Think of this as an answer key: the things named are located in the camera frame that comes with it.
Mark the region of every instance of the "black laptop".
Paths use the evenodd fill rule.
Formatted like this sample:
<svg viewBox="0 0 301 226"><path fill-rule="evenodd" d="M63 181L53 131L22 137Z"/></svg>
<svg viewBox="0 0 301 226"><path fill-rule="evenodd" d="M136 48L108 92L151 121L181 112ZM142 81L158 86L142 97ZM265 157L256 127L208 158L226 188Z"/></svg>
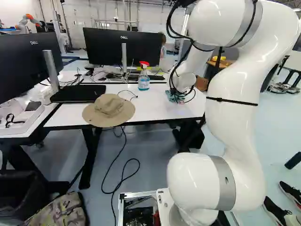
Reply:
<svg viewBox="0 0 301 226"><path fill-rule="evenodd" d="M50 101L53 103L94 103L105 91L105 85L65 86L55 93Z"/></svg>

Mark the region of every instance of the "computer monitor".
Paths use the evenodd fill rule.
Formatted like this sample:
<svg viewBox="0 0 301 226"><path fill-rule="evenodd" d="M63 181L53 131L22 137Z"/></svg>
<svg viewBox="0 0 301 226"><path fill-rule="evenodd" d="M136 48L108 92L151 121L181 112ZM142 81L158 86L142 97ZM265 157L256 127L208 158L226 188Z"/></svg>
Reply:
<svg viewBox="0 0 301 226"><path fill-rule="evenodd" d="M0 104L48 78L43 50L52 50L56 71L63 69L56 34L0 35Z"/></svg>
<svg viewBox="0 0 301 226"><path fill-rule="evenodd" d="M89 62L95 65L122 65L121 44L127 44L127 66L160 61L162 34L83 28Z"/></svg>

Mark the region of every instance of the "camouflage bag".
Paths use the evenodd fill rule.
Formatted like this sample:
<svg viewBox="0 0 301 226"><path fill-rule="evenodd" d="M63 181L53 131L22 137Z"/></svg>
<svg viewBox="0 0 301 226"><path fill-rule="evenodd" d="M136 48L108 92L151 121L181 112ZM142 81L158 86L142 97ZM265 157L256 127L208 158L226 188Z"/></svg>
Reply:
<svg viewBox="0 0 301 226"><path fill-rule="evenodd" d="M86 226L87 219L80 195L71 192L54 199L22 226Z"/></svg>

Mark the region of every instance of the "shoe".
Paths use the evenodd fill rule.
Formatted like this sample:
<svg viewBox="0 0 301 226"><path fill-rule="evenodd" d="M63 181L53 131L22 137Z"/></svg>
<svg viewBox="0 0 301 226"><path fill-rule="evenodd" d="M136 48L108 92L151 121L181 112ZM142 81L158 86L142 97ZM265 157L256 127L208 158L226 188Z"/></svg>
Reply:
<svg viewBox="0 0 301 226"><path fill-rule="evenodd" d="M262 206L277 226L287 226L285 216L292 215L291 211L281 209L267 196Z"/></svg>
<svg viewBox="0 0 301 226"><path fill-rule="evenodd" d="M279 182L281 191L294 202L298 210L301 211L301 192L294 187L289 186L283 181Z"/></svg>

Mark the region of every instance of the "spray bottle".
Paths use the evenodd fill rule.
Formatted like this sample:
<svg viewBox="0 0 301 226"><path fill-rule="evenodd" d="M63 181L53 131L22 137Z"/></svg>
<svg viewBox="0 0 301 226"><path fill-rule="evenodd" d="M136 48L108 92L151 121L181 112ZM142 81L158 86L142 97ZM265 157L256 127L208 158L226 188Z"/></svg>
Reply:
<svg viewBox="0 0 301 226"><path fill-rule="evenodd" d="M141 91L148 90L150 88L150 78L147 75L147 70L146 68L150 65L146 61L139 61L141 65L141 73L138 77L138 89Z"/></svg>

